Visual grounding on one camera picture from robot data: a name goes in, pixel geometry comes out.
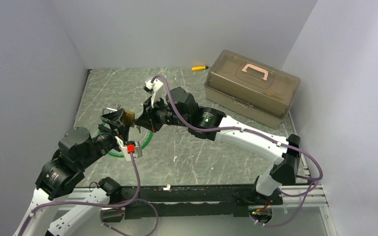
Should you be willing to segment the silver key bunch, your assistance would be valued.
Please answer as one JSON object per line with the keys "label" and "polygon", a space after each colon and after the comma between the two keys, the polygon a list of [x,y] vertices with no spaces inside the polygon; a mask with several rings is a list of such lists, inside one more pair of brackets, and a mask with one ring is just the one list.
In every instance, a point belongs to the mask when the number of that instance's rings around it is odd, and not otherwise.
{"label": "silver key bunch", "polygon": [[121,106],[120,105],[117,105],[115,106],[114,108],[109,108],[109,107],[106,107],[103,109],[103,112],[104,113],[112,113],[112,112],[116,112]]}

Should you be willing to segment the green cable lock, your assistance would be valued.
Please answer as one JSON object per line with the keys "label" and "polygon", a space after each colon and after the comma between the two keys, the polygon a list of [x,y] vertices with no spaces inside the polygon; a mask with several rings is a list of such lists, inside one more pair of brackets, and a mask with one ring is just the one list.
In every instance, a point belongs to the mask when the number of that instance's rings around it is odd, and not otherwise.
{"label": "green cable lock", "polygon": [[[149,145],[152,137],[153,137],[153,132],[150,131],[148,137],[146,138],[146,140],[144,141],[144,143],[141,146],[142,149],[144,149],[145,147],[147,147]],[[125,157],[122,153],[114,153],[114,152],[108,152],[108,155],[110,155],[112,157],[116,157],[116,158],[124,158]]]}

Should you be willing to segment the brass padlock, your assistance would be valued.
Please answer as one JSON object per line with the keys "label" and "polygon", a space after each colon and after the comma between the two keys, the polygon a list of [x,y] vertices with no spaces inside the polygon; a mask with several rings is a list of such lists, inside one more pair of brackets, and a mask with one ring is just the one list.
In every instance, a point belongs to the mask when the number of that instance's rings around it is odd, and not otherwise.
{"label": "brass padlock", "polygon": [[128,127],[135,126],[135,112],[132,111],[124,111],[124,115],[122,117],[122,123]]}

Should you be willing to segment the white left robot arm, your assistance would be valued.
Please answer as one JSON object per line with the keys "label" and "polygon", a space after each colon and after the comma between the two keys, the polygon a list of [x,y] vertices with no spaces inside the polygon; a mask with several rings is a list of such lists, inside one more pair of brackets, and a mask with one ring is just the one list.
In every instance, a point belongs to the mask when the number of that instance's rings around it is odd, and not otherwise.
{"label": "white left robot arm", "polygon": [[92,137],[85,127],[73,127],[59,141],[58,149],[35,182],[30,206],[16,236],[70,236],[99,208],[114,207],[121,202],[122,187],[110,177],[97,182],[96,189],[84,201],[67,201],[89,166],[112,149],[127,150],[135,113],[111,110],[101,120],[97,136]]}

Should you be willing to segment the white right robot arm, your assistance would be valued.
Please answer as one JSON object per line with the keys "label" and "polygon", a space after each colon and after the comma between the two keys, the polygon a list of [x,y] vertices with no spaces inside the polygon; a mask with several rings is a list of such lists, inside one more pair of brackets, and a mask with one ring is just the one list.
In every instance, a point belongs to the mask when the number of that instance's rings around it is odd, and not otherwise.
{"label": "white right robot arm", "polygon": [[135,120],[137,126],[158,132],[164,125],[186,127],[188,132],[199,138],[214,142],[232,144],[267,158],[271,166],[258,176],[252,199],[263,204],[282,185],[295,185],[300,154],[297,151],[300,137],[268,134],[240,123],[224,112],[199,106],[192,94],[183,88],[172,89],[174,104],[168,98],[160,97],[157,88],[144,87],[150,97],[143,103],[143,112]]}

